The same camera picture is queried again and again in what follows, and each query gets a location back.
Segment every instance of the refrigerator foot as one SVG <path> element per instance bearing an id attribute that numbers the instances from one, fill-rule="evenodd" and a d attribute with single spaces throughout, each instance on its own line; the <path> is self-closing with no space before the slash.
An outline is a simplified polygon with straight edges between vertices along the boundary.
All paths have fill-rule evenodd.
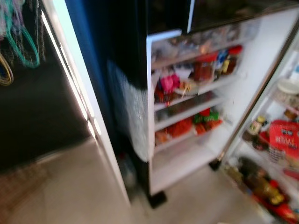
<path id="1" fill-rule="evenodd" d="M 147 195 L 148 201 L 150 206 L 155 209 L 157 207 L 159 207 L 160 205 L 164 204 L 167 201 L 167 197 L 166 194 L 164 193 L 164 191 L 160 191 L 159 193 L 151 196 L 151 195 Z"/>
<path id="2" fill-rule="evenodd" d="M 214 159 L 212 162 L 209 163 L 209 166 L 213 171 L 218 170 L 220 165 L 221 165 L 221 160 L 218 159 Z"/>

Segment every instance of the glass jar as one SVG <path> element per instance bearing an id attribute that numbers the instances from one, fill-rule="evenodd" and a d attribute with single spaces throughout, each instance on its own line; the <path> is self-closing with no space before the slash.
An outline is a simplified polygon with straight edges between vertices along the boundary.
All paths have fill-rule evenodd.
<path id="1" fill-rule="evenodd" d="M 286 109 L 286 111 L 284 112 L 284 115 L 282 116 L 282 120 L 293 121 L 297 117 L 298 117 L 298 115 L 296 113 L 293 113 L 292 111 Z"/>
<path id="2" fill-rule="evenodd" d="M 252 142 L 252 146 L 258 151 L 269 150 L 269 133 L 260 132 L 255 140 Z"/>
<path id="3" fill-rule="evenodd" d="M 241 45 L 228 49 L 228 56 L 223 62 L 222 66 L 222 75 L 229 75 L 233 73 L 235 67 L 239 62 L 239 57 L 242 52 L 242 49 L 243 47 Z"/>
<path id="4" fill-rule="evenodd" d="M 203 55 L 197 58 L 194 66 L 193 79 L 197 82 L 208 82 L 214 78 L 214 63 L 217 53 Z"/>
<path id="5" fill-rule="evenodd" d="M 249 128 L 243 133 L 242 138 L 244 141 L 253 141 L 258 135 L 261 127 L 266 123 L 266 118 L 264 116 L 258 116 L 257 119 L 252 122 Z"/>

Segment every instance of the red bag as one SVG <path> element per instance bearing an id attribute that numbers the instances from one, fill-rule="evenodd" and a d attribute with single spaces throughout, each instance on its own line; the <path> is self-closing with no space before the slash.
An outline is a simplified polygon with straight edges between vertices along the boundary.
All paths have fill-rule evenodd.
<path id="1" fill-rule="evenodd" d="M 275 120 L 270 125 L 270 146 L 299 159 L 299 124 Z"/>

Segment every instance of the beige floor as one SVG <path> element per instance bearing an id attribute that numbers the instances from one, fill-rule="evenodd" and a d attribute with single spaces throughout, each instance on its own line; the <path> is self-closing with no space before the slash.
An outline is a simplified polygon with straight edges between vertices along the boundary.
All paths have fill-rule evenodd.
<path id="1" fill-rule="evenodd" d="M 203 168 L 166 191 L 152 210 L 140 190 L 131 208 L 102 154 L 89 140 L 44 163 L 50 179 L 9 224 L 263 224 L 253 204 L 221 172 Z"/>

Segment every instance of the plastic wrap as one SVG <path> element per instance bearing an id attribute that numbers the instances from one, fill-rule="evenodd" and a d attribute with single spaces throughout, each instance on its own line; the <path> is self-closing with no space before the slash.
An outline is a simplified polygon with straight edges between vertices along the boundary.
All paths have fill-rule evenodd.
<path id="1" fill-rule="evenodd" d="M 150 159 L 147 90 L 130 84 L 112 61 L 108 61 L 108 71 L 118 128 L 130 138 L 139 158 L 147 162 Z"/>

